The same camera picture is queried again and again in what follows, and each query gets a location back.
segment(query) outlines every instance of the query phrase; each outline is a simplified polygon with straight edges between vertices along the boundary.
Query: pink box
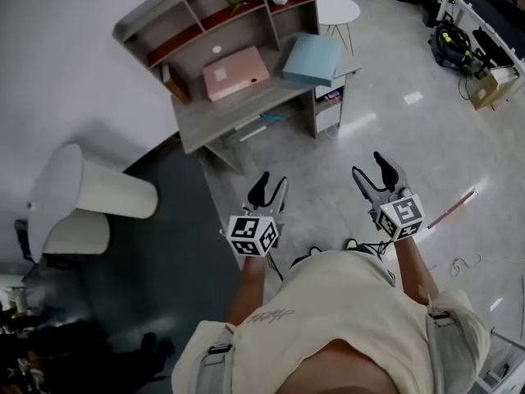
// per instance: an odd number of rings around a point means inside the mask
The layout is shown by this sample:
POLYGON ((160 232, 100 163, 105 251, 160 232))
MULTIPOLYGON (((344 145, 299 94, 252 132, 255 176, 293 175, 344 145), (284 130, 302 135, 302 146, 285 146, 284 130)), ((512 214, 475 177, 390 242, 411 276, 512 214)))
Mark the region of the pink box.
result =
POLYGON ((213 102, 270 78, 255 47, 246 48, 205 66, 203 74, 208 97, 213 102))

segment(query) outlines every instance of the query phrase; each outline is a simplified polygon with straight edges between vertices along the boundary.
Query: table leg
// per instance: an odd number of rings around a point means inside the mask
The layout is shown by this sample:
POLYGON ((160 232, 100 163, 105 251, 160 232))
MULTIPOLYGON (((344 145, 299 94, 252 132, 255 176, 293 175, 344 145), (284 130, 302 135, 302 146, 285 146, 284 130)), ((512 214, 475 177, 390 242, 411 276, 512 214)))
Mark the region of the table leg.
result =
POLYGON ((348 39, 350 40, 350 49, 352 50, 352 57, 354 56, 354 46, 352 45, 352 37, 350 36, 350 26, 346 24, 346 29, 348 30, 348 39))
POLYGON ((459 25, 459 22, 463 19, 463 9, 459 9, 458 15, 456 16, 454 20, 455 25, 459 25))
POLYGON ((221 139, 217 138, 204 145, 206 149, 222 159, 227 165, 229 165, 235 172, 243 174, 243 165, 233 148, 225 148, 222 144, 221 139))
POLYGON ((443 18, 445 17, 445 12, 446 12, 446 5, 448 2, 449 0, 441 0, 440 10, 437 13, 437 18, 436 18, 437 21, 443 21, 443 18))
POLYGON ((343 41, 343 44, 345 45, 346 51, 348 51, 348 47, 346 46, 346 42, 345 42, 345 39, 343 38, 343 34, 341 33, 341 31, 339 29, 339 25, 336 25, 336 29, 337 29, 337 32, 339 32, 339 36, 341 37, 341 41, 343 41))

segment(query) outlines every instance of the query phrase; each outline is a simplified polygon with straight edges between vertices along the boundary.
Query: electrical cord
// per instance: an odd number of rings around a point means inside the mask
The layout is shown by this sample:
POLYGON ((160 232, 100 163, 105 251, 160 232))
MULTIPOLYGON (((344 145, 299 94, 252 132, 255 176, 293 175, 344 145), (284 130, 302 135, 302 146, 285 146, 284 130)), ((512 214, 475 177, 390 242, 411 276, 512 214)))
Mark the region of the electrical cord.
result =
POLYGON ((467 73, 462 70, 463 72, 463 75, 459 77, 459 80, 458 80, 458 92, 459 92, 459 95, 461 96, 461 98, 463 98, 465 101, 469 101, 470 100, 470 92, 468 92, 468 88, 467 88, 467 83, 468 83, 468 76, 467 76, 467 73), (465 90, 467 91, 467 98, 465 98, 463 96, 463 94, 461 93, 461 89, 460 89, 460 85, 461 85, 461 79, 465 78, 465 90))
POLYGON ((378 244, 360 244, 362 246, 366 246, 370 250, 374 251, 379 259, 386 253, 386 249, 388 248, 388 245, 392 243, 392 240, 388 242, 381 241, 378 244))
POLYGON ((275 261, 273 261, 273 257, 272 257, 272 255, 271 255, 270 253, 267 254, 267 256, 266 256, 266 260, 268 261, 268 266, 269 266, 274 272, 276 272, 276 273, 279 275, 279 278, 281 279, 281 281, 285 280, 285 279, 282 277, 282 274, 281 274, 281 272, 279 271, 279 268, 277 268, 275 261))
POLYGON ((523 339, 523 318, 525 318, 525 286, 523 282, 523 275, 522 275, 522 326, 519 330, 519 340, 523 339))
POLYGON ((463 68, 456 68, 456 67, 448 67, 448 66, 441 66, 445 69, 451 69, 453 71, 459 71, 461 73, 463 73, 460 77, 459 77, 459 80, 458 80, 458 92, 459 92, 459 96, 461 96, 461 98, 463 98, 465 101, 469 101, 470 100, 470 92, 468 91, 468 88, 467 88, 467 83, 468 83, 468 75, 467 75, 467 72, 463 69, 463 68), (462 94, 461 92, 461 80, 465 78, 465 91, 467 92, 467 98, 464 97, 464 95, 462 94))
MULTIPOLYGON (((333 99, 328 99, 327 97, 325 97, 325 100, 327 100, 327 101, 330 103, 330 106, 331 106, 331 107, 334 107, 334 106, 335 106, 335 105, 333 104, 334 101, 336 101, 336 105, 337 105, 338 103, 341 103, 343 99, 342 99, 342 97, 341 97, 341 95, 340 95, 340 96, 336 96, 336 97, 333 98, 333 99)), ((336 134, 335 134, 335 135, 330 135, 330 134, 328 134, 328 129, 329 129, 329 128, 330 128, 330 127, 327 127, 327 128, 324 130, 326 137, 328 137, 328 138, 330 138, 330 139, 332 139, 332 140, 339 139, 339 132, 338 132, 338 131, 336 131, 336 134)))
MULTIPOLYGON (((451 277, 457 277, 461 273, 461 266, 460 266, 461 263, 463 263, 464 267, 468 268, 469 270, 472 270, 473 268, 477 267, 481 263, 509 263, 509 264, 525 263, 525 259, 518 259, 518 260, 497 259, 497 260, 492 260, 492 259, 483 259, 483 257, 480 254, 478 254, 478 253, 475 253, 475 255, 477 256, 477 262, 474 263, 474 264, 467 263, 467 260, 462 258, 462 257, 456 257, 454 260, 452 260, 452 263, 450 263, 448 266, 446 266, 446 267, 449 268, 450 276, 451 277)), ((430 268, 429 270, 432 271, 432 270, 434 270, 434 269, 436 269, 438 267, 439 266, 436 265, 436 266, 430 268)))

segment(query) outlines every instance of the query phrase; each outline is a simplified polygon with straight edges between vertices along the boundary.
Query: bookshelf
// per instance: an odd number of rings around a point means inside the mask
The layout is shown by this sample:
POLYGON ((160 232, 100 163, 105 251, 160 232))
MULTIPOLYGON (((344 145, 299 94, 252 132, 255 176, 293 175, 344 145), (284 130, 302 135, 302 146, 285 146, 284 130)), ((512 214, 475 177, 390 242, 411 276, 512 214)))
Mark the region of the bookshelf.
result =
POLYGON ((228 153, 231 146, 254 128, 276 122, 259 118, 239 129, 250 116, 279 104, 284 104, 283 118, 297 113, 298 106, 313 115, 312 87, 281 77, 299 32, 319 33, 315 0, 289 0, 282 6, 272 0, 148 0, 115 25, 113 37, 170 92, 185 152, 204 146, 239 170, 228 153), (271 78, 210 102, 203 87, 203 67, 253 45, 271 78), (188 90, 191 100, 186 104, 172 92, 173 84, 170 90, 163 82, 166 66, 188 90), (307 102, 297 103, 299 97, 307 102))

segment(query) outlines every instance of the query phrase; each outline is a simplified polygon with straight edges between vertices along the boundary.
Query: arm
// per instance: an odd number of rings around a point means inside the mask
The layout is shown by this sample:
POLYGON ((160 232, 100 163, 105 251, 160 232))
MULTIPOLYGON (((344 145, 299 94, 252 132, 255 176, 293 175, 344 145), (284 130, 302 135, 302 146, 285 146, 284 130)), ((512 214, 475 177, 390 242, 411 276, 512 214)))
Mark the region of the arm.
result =
POLYGON ((246 257, 240 272, 240 286, 228 309, 226 322, 241 324, 263 304, 266 258, 246 257))
POLYGON ((428 297, 438 297, 436 283, 419 254, 418 246, 412 237, 394 242, 399 261, 404 293, 421 305, 428 305, 428 297))

